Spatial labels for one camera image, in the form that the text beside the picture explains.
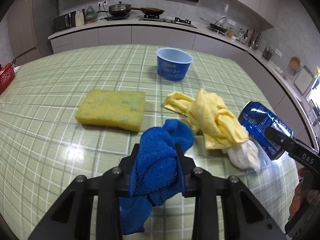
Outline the person's right hand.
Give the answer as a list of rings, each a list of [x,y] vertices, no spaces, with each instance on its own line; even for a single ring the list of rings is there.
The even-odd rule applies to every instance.
[[[292,202],[289,207],[289,215],[290,216],[294,216],[300,208],[301,195],[302,195],[302,185],[303,185],[303,180],[301,180],[295,188],[294,196],[292,198]]]

